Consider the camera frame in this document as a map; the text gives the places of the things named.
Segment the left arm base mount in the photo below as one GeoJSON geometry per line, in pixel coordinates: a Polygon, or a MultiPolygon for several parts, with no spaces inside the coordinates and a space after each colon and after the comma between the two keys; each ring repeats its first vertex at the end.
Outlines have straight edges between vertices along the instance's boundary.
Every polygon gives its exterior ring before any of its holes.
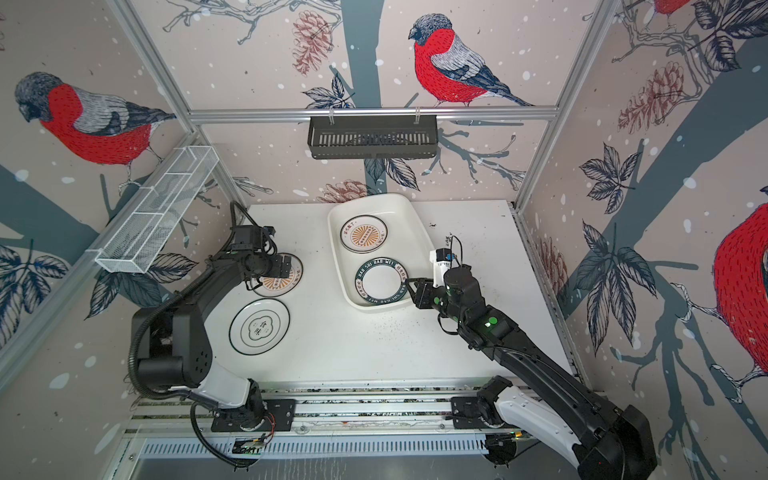
{"type": "Polygon", "coordinates": [[[223,409],[213,414],[211,430],[216,433],[288,432],[295,410],[294,399],[262,400],[251,406],[223,409]]]}

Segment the orange sunburst plate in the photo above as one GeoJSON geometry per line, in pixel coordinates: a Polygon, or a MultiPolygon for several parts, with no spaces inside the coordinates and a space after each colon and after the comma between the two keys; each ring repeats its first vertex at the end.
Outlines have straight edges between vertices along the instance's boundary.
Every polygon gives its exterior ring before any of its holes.
{"type": "Polygon", "coordinates": [[[290,261],[290,270],[285,278],[267,278],[261,279],[261,285],[255,289],[255,293],[261,297],[277,298],[283,296],[295,289],[303,277],[303,263],[294,254],[280,253],[283,260],[290,261]]]}
{"type": "Polygon", "coordinates": [[[388,233],[386,223],[379,217],[358,215],[343,224],[339,237],[348,251],[367,254],[379,249],[386,242],[388,233]]]}

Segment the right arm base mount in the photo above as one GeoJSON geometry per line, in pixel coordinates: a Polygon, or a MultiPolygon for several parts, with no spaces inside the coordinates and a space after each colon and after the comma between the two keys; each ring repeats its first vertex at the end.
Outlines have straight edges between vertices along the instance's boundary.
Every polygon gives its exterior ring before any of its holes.
{"type": "Polygon", "coordinates": [[[456,430],[511,429],[523,428],[505,421],[499,411],[486,400],[476,396],[458,396],[450,399],[450,412],[446,419],[456,430]]]}

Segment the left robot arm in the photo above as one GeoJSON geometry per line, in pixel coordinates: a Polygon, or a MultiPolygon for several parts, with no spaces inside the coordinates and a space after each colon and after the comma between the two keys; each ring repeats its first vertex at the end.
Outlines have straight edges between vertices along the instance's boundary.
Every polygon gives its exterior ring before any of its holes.
{"type": "Polygon", "coordinates": [[[178,397],[206,407],[224,424],[254,430],[268,418],[258,384],[222,367],[205,327],[208,316],[237,285],[287,279],[287,254],[239,251],[209,257],[203,274],[155,308],[133,318],[128,378],[152,400],[178,397]]]}

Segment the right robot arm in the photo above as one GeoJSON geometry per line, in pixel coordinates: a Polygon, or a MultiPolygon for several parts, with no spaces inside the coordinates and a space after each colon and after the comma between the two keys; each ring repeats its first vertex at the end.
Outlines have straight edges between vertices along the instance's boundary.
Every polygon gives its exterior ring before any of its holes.
{"type": "Polygon", "coordinates": [[[414,305],[452,319],[472,350],[510,371],[535,394],[496,376],[478,393],[481,418],[532,434],[560,454],[582,479],[647,479],[658,466],[650,423],[636,407],[620,408],[589,390],[547,356],[501,310],[486,303],[468,265],[448,269],[440,282],[406,281],[414,305]]]}

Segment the green ring plate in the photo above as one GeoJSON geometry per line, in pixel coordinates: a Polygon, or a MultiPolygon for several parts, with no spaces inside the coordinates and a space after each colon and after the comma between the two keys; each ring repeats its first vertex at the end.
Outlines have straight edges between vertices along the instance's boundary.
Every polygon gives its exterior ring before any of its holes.
{"type": "Polygon", "coordinates": [[[405,267],[389,257],[376,257],[366,261],[354,276],[355,290],[370,305],[396,303],[407,293],[405,267]]]}

